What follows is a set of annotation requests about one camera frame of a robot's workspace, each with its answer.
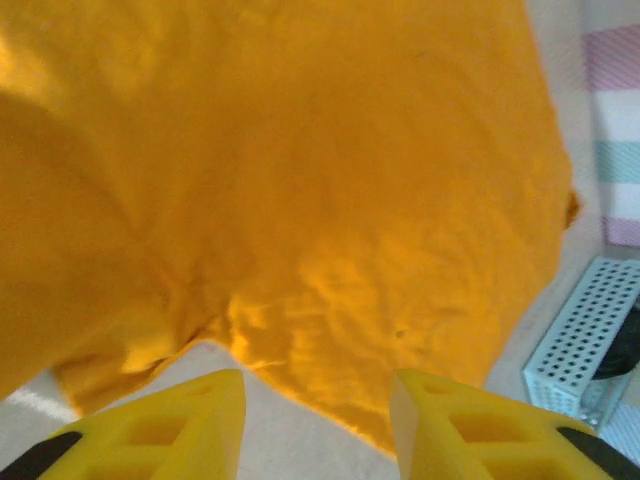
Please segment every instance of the light blue perforated box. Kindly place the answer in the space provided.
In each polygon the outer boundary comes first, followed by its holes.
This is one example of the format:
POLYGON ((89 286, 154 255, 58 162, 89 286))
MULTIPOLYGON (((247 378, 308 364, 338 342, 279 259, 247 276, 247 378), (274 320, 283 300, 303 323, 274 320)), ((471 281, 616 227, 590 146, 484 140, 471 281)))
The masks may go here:
POLYGON ((640 261, 596 257, 524 368, 535 406, 606 424, 631 374, 592 380, 640 295, 640 261))

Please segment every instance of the teal stripe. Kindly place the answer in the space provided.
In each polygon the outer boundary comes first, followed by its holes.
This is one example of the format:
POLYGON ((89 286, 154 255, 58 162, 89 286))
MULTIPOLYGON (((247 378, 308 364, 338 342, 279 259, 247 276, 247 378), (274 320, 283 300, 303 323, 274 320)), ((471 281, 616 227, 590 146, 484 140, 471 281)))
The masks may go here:
POLYGON ((640 142, 596 142, 598 178, 640 184, 640 142))

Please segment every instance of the orange cloth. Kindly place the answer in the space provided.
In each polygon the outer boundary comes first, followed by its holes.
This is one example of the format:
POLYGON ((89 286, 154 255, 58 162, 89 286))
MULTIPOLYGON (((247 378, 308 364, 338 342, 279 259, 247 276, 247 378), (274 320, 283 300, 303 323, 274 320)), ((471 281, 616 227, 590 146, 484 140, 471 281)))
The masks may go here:
POLYGON ((2 395, 53 365, 90 413, 215 340, 392 450, 392 370, 480 385, 554 274, 570 165, 519 1, 0 19, 2 395))

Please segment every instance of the black object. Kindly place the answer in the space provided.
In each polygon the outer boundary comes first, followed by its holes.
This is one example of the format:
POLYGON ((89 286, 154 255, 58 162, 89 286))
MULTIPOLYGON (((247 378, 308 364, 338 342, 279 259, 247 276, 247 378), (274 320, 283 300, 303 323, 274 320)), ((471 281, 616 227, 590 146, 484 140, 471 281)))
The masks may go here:
POLYGON ((640 362, 640 310, 632 308, 618 330, 607 354, 600 362, 594 380, 629 373, 640 362))
POLYGON ((613 480, 640 480, 640 468, 604 440, 570 427, 558 432, 613 480))
POLYGON ((80 432, 66 432, 36 443, 0 472, 0 480, 36 480, 81 438, 80 432))

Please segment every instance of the pink stripe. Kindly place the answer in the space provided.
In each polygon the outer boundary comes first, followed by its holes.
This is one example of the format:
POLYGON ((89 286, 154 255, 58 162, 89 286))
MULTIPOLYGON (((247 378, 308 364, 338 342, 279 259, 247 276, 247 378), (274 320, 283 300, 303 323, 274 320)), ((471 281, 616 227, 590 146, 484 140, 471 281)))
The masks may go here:
POLYGON ((591 90, 640 88, 640 25, 585 35, 591 90))
POLYGON ((607 244, 640 247, 640 221, 604 217, 604 234, 607 244))

